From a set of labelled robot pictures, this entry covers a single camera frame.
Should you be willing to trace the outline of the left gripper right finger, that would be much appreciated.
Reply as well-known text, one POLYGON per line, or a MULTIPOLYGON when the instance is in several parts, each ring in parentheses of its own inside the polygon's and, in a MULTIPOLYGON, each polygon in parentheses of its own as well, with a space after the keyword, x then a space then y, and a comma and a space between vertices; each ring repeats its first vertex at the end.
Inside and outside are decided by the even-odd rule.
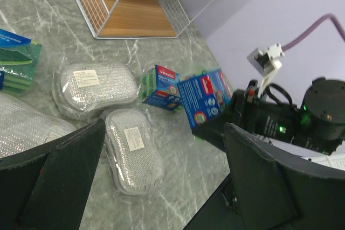
POLYGON ((245 229, 344 229, 344 171, 227 123, 224 145, 245 229))

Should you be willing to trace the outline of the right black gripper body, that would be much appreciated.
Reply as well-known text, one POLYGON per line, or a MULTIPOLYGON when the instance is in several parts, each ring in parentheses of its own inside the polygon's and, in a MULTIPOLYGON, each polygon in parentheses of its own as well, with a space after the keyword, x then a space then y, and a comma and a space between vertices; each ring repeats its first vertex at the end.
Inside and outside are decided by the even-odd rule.
POLYGON ((279 85, 270 83, 259 95, 257 80, 245 90, 236 90, 231 99, 231 122, 252 135, 292 144, 296 135, 300 109, 279 85))

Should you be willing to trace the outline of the blue green sponge pack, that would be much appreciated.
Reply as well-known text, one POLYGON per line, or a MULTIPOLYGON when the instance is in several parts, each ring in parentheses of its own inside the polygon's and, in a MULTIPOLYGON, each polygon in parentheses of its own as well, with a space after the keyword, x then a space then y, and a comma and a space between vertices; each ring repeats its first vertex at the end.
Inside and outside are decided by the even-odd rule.
POLYGON ((1 91, 22 95, 35 77, 42 45, 1 29, 1 91))
POLYGON ((219 115, 231 101, 230 88, 220 68, 181 77, 177 88, 191 129, 219 115))
POLYGON ((174 111, 183 106, 177 88, 180 75, 160 65, 151 67, 141 80, 139 97, 142 102, 157 108, 174 111))

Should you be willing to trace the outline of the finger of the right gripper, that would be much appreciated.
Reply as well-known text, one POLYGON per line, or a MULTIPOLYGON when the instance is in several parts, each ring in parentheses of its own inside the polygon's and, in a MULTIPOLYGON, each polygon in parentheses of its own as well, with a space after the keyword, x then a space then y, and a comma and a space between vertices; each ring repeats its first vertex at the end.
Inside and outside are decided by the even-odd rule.
POLYGON ((240 124, 243 109, 227 107, 219 115, 206 121, 203 124, 195 126, 192 134, 202 140, 207 141, 218 149, 225 149, 224 146, 224 129, 227 123, 240 124))

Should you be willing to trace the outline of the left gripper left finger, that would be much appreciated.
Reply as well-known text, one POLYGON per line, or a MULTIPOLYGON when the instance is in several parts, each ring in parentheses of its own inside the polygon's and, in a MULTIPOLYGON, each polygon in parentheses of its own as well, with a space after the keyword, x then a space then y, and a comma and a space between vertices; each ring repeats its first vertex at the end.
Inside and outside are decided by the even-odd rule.
POLYGON ((1 158, 1 229, 79 229, 105 133, 98 119, 1 158))

